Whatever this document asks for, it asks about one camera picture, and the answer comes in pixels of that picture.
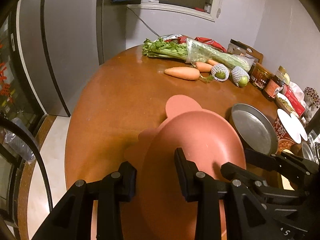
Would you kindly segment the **brown sauce jar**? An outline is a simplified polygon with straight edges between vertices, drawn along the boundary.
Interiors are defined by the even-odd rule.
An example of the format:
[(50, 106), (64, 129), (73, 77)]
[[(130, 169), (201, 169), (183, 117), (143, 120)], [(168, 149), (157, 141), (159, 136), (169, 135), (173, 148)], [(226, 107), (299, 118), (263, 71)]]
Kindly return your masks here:
[(256, 63), (250, 75), (250, 82), (256, 88), (263, 90), (272, 76), (273, 74), (271, 72), (261, 64)]

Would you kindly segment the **instant noodle cup white lid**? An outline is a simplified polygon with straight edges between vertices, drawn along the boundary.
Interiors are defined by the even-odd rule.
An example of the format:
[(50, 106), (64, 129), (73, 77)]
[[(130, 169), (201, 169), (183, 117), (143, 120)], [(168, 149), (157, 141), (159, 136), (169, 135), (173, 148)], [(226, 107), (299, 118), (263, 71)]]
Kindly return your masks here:
[(282, 150), (290, 150), (293, 145), (302, 142), (298, 121), (294, 114), (288, 114), (280, 108), (277, 109), (277, 117), (272, 126), (278, 138), (279, 152)]

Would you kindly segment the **pink plastic plate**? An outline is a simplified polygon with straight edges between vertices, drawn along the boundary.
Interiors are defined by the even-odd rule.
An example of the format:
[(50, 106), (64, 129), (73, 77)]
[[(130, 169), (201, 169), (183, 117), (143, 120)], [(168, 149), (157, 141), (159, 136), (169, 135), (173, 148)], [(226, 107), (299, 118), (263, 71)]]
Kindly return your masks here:
[(124, 154), (137, 170), (136, 195), (121, 209), (125, 239), (194, 239), (197, 204), (181, 192), (177, 148), (217, 180), (223, 180), (220, 168), (227, 162), (246, 166), (240, 138), (223, 117), (185, 95), (170, 97), (165, 112), (167, 119), (142, 131)]

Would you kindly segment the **red snack bag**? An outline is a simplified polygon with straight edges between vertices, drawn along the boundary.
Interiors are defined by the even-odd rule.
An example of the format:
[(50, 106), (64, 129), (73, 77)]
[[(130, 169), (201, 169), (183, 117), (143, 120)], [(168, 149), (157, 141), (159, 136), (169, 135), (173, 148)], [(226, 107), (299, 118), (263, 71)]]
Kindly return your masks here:
[[(166, 42), (176, 40), (179, 44), (182, 44), (187, 41), (188, 36), (185, 36), (182, 34), (171, 34), (171, 35), (161, 36), (161, 38)], [(221, 44), (219, 44), (218, 42), (216, 42), (210, 38), (196, 37), (195, 41), (209, 45), (220, 52), (223, 52), (223, 53), (227, 52), (227, 50)]]

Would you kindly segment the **red tissue box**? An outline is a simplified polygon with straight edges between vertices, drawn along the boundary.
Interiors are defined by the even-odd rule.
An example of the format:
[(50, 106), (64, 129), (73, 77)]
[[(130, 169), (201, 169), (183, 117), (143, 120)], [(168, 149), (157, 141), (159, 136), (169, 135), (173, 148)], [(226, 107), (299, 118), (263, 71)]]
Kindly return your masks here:
[(301, 117), (306, 107), (302, 89), (296, 83), (290, 81), (289, 85), (284, 85), (281, 93), (288, 98), (295, 112)]

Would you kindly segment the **round metal plate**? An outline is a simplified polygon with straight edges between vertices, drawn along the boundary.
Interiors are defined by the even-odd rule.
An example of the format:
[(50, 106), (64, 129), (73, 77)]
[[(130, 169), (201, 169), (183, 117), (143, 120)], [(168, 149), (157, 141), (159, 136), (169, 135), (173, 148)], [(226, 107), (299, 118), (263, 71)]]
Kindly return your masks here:
[(231, 109), (229, 122), (240, 139), (264, 155), (276, 154), (278, 137), (266, 116), (251, 105), (237, 103)]

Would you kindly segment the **white dish with food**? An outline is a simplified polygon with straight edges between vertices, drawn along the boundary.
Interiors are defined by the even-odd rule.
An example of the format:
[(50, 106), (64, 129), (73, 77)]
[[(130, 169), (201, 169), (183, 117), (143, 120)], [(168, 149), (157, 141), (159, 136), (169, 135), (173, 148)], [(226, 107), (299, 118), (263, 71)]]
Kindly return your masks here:
[(289, 101), (289, 99), (285, 95), (278, 93), (276, 95), (275, 100), (276, 100), (277, 106), (279, 108), (281, 108), (282, 110), (284, 110), (287, 114), (289, 114), (289, 115), (293, 114), (296, 117), (299, 117), (297, 112), (293, 109), (291, 102)]

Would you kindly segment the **dark soy sauce bottle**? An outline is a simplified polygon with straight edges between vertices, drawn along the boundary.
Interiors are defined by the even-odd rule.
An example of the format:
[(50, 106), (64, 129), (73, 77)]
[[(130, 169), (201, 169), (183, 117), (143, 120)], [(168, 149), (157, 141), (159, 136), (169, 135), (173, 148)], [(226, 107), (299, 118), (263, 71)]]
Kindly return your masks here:
[(277, 94), (283, 89), (285, 84), (289, 84), (290, 77), (286, 73), (286, 69), (282, 66), (271, 76), (267, 85), (262, 91), (262, 94), (268, 101), (273, 101)]

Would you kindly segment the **green fruit in foam net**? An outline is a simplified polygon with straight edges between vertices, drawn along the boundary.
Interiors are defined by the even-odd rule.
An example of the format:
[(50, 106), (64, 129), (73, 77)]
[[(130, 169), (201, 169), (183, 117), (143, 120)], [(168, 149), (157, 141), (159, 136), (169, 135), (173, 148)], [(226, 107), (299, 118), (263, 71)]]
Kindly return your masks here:
[(211, 75), (215, 80), (224, 82), (229, 78), (229, 69), (224, 64), (218, 63), (212, 66)]

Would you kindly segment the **celery bunch in bag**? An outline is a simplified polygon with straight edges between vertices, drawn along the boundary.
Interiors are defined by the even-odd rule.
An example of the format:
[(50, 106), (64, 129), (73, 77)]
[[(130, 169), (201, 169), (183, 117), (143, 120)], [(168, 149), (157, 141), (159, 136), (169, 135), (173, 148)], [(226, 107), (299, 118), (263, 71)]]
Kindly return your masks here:
[(231, 70), (241, 67), (246, 72), (251, 70), (253, 64), (253, 60), (245, 56), (223, 53), (191, 38), (187, 38), (185, 43), (165, 41), (162, 38), (155, 41), (147, 39), (143, 43), (142, 54), (148, 57), (179, 59), (192, 64), (214, 60)]

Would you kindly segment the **wooden chair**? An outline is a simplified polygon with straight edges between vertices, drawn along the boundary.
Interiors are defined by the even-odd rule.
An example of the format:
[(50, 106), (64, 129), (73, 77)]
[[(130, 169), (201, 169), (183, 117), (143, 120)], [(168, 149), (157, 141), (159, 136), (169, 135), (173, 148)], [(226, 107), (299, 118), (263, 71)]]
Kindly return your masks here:
[(230, 39), (227, 52), (232, 55), (244, 56), (248, 59), (253, 59), (253, 64), (258, 63), (259, 65), (262, 64), (264, 58), (263, 54), (259, 51), (255, 50), (249, 45), (233, 39)]

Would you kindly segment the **large carrot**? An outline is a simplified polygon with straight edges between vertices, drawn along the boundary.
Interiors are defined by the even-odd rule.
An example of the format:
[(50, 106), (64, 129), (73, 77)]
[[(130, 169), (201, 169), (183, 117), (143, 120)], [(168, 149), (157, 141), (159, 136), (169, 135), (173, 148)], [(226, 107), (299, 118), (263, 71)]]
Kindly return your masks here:
[(213, 81), (212, 75), (204, 77), (200, 71), (193, 67), (172, 67), (164, 70), (164, 74), (189, 81), (202, 80), (204, 82)]

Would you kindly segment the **grey refrigerator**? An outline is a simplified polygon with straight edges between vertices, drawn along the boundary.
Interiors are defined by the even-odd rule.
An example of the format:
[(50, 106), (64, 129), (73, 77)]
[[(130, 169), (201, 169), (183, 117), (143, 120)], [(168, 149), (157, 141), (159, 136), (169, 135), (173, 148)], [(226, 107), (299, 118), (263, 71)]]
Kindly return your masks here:
[(19, 0), (18, 52), (45, 113), (72, 115), (100, 65), (125, 49), (125, 20), (111, 0)]

